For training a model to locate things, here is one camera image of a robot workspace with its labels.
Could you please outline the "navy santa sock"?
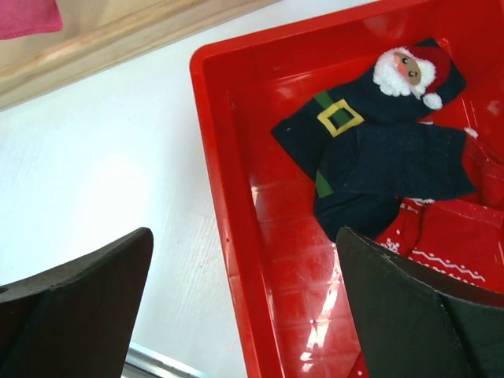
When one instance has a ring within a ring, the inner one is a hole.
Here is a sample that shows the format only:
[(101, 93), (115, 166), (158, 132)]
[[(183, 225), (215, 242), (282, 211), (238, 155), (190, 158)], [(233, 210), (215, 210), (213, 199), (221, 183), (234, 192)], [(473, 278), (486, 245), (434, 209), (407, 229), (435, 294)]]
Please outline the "navy santa sock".
[(468, 134), (435, 124), (362, 124), (335, 137), (315, 171), (313, 212), (330, 240), (341, 228), (375, 239), (401, 201), (475, 192), (463, 165)]
[(361, 123), (424, 118), (456, 99), (466, 81), (434, 39), (383, 52), (364, 74), (315, 94), (272, 129), (295, 163), (311, 172), (330, 138)]

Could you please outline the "pink sock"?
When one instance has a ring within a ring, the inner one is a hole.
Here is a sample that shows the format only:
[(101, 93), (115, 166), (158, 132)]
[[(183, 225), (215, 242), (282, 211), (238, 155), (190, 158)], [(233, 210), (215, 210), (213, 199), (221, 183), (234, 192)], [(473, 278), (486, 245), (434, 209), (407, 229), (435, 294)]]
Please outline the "pink sock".
[(62, 26), (53, 0), (1, 0), (1, 40), (58, 32)]

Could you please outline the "wooden rack frame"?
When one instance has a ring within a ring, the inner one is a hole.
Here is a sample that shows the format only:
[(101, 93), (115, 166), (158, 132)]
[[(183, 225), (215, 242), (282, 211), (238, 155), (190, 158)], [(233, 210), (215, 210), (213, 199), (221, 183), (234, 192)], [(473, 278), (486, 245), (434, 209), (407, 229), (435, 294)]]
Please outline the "wooden rack frame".
[(1, 108), (257, 9), (268, 1), (59, 1), (63, 28), (1, 42)]

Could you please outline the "red snowflake sock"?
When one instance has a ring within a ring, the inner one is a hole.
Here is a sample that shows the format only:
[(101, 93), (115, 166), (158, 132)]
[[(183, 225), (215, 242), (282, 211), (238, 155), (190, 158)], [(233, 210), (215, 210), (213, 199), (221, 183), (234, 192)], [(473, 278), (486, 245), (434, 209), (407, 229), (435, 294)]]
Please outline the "red snowflake sock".
[(423, 206), (380, 242), (463, 283), (503, 295), (503, 163), (469, 133), (464, 163), (476, 193)]

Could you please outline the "red plastic bin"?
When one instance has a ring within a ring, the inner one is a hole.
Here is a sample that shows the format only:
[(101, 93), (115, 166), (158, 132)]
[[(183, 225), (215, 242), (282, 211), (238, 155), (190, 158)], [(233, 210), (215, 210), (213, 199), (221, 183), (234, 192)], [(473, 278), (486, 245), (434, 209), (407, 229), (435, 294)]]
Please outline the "red plastic bin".
[[(193, 55), (191, 78), (249, 376), (371, 377), (336, 238), (325, 235), (313, 212), (315, 171), (335, 137), (307, 172), (272, 129), (319, 92), (357, 79), (383, 52), (426, 39), (448, 51), (465, 89), (424, 118), (394, 124), (475, 132), (503, 163), (500, 1), (377, 1), (209, 44)], [(371, 240), (380, 242), (423, 206), (451, 200), (404, 198), (394, 222)]]

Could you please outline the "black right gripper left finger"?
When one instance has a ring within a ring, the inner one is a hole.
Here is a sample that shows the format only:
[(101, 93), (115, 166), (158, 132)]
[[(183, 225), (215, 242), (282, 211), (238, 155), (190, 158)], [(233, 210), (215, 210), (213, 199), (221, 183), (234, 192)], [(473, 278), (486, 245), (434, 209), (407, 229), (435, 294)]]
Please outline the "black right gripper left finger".
[(3, 377), (119, 377), (154, 248), (138, 228), (1, 287)]

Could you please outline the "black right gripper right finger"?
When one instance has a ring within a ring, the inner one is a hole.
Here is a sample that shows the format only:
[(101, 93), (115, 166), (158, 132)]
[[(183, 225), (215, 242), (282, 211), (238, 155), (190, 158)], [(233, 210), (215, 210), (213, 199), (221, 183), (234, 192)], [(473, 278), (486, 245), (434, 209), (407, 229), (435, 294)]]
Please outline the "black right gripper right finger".
[(336, 237), (371, 377), (501, 377), (503, 295), (395, 254), (350, 228)]

